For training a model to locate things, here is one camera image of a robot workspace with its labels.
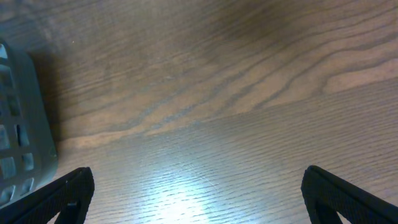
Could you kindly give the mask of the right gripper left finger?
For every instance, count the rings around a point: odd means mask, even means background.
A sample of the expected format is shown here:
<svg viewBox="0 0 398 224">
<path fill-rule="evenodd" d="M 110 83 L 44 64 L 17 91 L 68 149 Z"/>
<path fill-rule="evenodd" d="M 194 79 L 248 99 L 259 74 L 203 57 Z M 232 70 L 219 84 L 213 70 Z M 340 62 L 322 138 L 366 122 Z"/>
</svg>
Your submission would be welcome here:
<svg viewBox="0 0 398 224">
<path fill-rule="evenodd" d="M 95 191 L 92 171 L 79 167 L 1 209 L 3 224 L 83 224 Z"/>
</svg>

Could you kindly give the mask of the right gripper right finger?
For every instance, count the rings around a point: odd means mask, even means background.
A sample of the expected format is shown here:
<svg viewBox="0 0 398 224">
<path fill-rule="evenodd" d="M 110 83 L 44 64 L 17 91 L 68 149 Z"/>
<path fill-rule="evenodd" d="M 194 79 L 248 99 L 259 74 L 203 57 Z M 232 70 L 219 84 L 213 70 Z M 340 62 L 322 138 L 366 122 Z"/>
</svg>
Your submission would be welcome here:
<svg viewBox="0 0 398 224">
<path fill-rule="evenodd" d="M 318 167 L 304 173 L 301 191 L 310 221 L 316 224 L 397 223 L 397 207 Z"/>
</svg>

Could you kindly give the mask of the grey plastic basket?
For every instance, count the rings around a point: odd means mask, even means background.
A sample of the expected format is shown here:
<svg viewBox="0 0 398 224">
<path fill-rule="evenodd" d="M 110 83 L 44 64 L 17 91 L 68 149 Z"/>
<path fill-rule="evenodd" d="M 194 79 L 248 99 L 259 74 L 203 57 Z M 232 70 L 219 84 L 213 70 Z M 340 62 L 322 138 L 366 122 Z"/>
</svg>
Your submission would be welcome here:
<svg viewBox="0 0 398 224">
<path fill-rule="evenodd" d="M 1 207 L 48 184 L 58 167 L 32 59 L 1 41 Z"/>
</svg>

